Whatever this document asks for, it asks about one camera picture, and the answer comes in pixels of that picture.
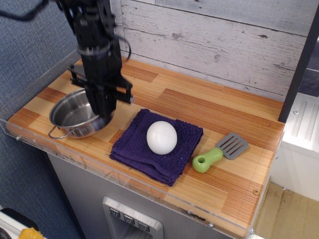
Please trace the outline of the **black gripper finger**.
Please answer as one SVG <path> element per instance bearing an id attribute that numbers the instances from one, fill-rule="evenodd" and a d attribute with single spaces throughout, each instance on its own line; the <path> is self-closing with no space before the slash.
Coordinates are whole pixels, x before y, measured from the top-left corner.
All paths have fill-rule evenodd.
<path id="1" fill-rule="evenodd" d="M 94 114 L 106 116 L 106 99 L 104 92 L 90 86 L 85 86 L 84 89 Z"/>
<path id="2" fill-rule="evenodd" d="M 111 89 L 104 93 L 104 111 L 103 117 L 106 118 L 110 116 L 116 109 L 117 103 L 117 93 L 116 90 Z"/>

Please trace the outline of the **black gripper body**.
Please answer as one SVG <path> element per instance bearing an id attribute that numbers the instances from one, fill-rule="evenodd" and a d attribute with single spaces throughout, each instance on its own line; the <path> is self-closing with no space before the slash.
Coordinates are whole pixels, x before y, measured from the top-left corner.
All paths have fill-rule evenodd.
<path id="1" fill-rule="evenodd" d="M 80 87 L 90 86 L 106 92 L 114 89 L 117 100 L 133 103 L 133 85 L 122 76 L 121 55 L 115 50 L 78 48 L 82 64 L 69 66 L 71 82 Z"/>

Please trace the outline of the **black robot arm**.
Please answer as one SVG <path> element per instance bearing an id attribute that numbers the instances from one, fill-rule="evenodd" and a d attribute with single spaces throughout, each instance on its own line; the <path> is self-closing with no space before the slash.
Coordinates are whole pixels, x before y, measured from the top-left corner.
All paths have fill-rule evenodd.
<path id="1" fill-rule="evenodd" d="M 71 81 L 85 89 L 94 114 L 107 118 L 117 100 L 130 103 L 132 84 L 121 74 L 119 41 L 114 33 L 115 16 L 108 0 L 59 0 L 67 21 L 77 38 L 77 51 L 83 65 L 72 66 Z"/>

